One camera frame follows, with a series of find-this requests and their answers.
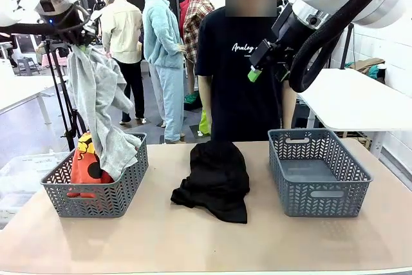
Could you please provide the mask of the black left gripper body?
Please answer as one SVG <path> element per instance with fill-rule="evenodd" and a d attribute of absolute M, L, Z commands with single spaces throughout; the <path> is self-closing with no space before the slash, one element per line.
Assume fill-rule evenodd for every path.
<path fill-rule="evenodd" d="M 97 29 L 93 21 L 88 21 L 66 30 L 68 42 L 76 46 L 88 46 L 97 37 Z"/>

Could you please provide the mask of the light grey garment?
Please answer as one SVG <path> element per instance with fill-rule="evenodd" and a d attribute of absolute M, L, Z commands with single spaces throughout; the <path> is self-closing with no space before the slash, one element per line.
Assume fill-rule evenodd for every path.
<path fill-rule="evenodd" d="M 113 180 L 136 163 L 138 137 L 124 133 L 112 123 L 109 108 L 128 112 L 133 103 L 124 95 L 126 80 L 115 60 L 92 46 L 83 52 L 72 46 L 68 56 L 68 90 L 74 105 L 91 133 L 100 168 Z"/>

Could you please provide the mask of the orange cartoon print t-shirt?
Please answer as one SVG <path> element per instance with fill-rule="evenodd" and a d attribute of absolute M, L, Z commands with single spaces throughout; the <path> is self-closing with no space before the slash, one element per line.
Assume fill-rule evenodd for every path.
<path fill-rule="evenodd" d="M 84 133 L 78 140 L 73 155 L 70 181 L 72 184 L 110 184 L 114 182 L 110 175 L 100 168 L 100 160 L 89 132 Z"/>

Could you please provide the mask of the person's left forearm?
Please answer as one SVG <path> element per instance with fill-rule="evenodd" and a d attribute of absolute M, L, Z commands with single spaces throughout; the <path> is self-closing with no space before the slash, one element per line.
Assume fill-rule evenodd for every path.
<path fill-rule="evenodd" d="M 282 89 L 282 127 L 292 128 L 292 120 L 295 111 L 297 93 L 290 87 L 289 81 L 283 82 Z"/>

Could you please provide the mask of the mannequin in cream shirt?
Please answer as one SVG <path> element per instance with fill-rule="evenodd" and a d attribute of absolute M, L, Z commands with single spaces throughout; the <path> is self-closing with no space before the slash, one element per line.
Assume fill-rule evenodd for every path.
<path fill-rule="evenodd" d="M 142 27 L 140 9 L 127 0 L 113 0 L 103 10 L 102 44 L 108 57 L 114 59 L 126 80 L 124 94 L 135 102 L 135 119 L 146 123 L 144 87 L 142 82 Z"/>

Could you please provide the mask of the black tripod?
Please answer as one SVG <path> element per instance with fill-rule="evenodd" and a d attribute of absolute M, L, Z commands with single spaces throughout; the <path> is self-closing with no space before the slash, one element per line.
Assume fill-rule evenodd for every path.
<path fill-rule="evenodd" d="M 62 67 L 57 58 L 57 52 L 62 52 L 64 56 L 68 56 L 69 48 L 63 42 L 48 39 L 44 36 L 42 38 L 64 124 L 62 138 L 66 139 L 69 150 L 73 151 L 77 146 L 75 139 L 80 138 L 86 132 L 86 125 L 79 112 L 71 105 L 66 87 L 67 81 L 64 79 L 66 75 L 63 75 Z"/>

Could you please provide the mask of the grey stool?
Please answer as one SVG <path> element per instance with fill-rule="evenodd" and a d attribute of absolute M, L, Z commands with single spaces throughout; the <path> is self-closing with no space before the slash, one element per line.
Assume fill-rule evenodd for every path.
<path fill-rule="evenodd" d="M 40 67 L 32 58 L 22 57 L 17 59 L 18 75 L 32 76 L 33 72 L 40 73 Z"/>

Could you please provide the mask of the mannequin in plaid shirt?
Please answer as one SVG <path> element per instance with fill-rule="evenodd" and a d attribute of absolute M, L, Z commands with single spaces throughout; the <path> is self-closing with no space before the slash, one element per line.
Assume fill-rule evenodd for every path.
<path fill-rule="evenodd" d="M 183 42 L 186 51 L 186 65 L 188 74 L 188 92 L 194 93 L 194 67 L 197 61 L 198 38 L 200 25 L 205 16 L 214 10 L 210 0 L 189 0 L 183 23 Z"/>

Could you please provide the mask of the white work table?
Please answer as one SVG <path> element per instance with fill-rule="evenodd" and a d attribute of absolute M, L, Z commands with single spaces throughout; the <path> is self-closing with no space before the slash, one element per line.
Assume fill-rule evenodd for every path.
<path fill-rule="evenodd" d="M 0 115 L 36 99 L 42 113 L 44 123 L 51 124 L 44 97 L 52 97 L 47 93 L 54 87 L 52 76 L 15 76 L 0 82 Z"/>

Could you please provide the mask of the brown garment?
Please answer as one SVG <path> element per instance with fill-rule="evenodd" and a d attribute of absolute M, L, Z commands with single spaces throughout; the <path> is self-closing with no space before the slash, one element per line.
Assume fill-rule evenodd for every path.
<path fill-rule="evenodd" d="M 354 69 L 358 72 L 361 72 L 362 74 L 367 75 L 370 68 L 379 65 L 379 64 L 384 64 L 385 60 L 380 59 L 380 58 L 371 58 L 371 59 L 366 59 L 366 60 L 361 60 L 357 62 L 350 62 L 344 65 L 345 68 L 350 68 Z"/>

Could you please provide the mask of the mannequin in light blue fleece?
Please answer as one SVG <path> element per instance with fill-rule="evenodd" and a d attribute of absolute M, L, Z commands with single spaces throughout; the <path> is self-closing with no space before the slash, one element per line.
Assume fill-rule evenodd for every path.
<path fill-rule="evenodd" d="M 145 0 L 144 57 L 163 120 L 166 144 L 183 142 L 184 47 L 168 0 Z"/>

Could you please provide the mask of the neon green garment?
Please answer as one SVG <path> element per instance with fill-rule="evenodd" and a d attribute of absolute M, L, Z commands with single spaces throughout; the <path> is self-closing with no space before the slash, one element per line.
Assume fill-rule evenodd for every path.
<path fill-rule="evenodd" d="M 199 135 L 211 134 L 211 117 L 205 109 L 202 109 L 201 111 L 201 119 L 198 126 L 198 133 Z"/>

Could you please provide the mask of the black garment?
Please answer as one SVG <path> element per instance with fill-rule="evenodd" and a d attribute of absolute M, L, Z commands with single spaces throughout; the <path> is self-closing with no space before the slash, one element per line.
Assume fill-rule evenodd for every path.
<path fill-rule="evenodd" d="M 250 180 L 241 151 L 232 142 L 210 140 L 191 149 L 189 162 L 190 174 L 172 191 L 171 202 L 201 207 L 223 222 L 246 224 Z"/>

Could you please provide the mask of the grey plastic woven-pattern basket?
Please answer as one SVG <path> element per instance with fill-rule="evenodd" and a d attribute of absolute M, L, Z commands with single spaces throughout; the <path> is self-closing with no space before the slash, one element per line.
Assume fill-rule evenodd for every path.
<path fill-rule="evenodd" d="M 41 179 L 57 214 L 63 218 L 119 218 L 123 216 L 149 167 L 145 133 L 134 133 L 142 145 L 136 163 L 123 169 L 110 184 L 73 184 L 71 168 L 75 152 L 69 153 Z"/>
<path fill-rule="evenodd" d="M 358 216 L 371 175 L 328 129 L 271 129 L 269 162 L 289 217 Z"/>

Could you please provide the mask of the large clear plastic storage box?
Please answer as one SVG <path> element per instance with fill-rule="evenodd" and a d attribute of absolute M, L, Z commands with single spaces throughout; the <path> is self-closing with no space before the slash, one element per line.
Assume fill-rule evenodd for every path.
<path fill-rule="evenodd" d="M 41 179 L 67 152 L 17 156 L 0 169 L 0 230 L 41 188 Z"/>

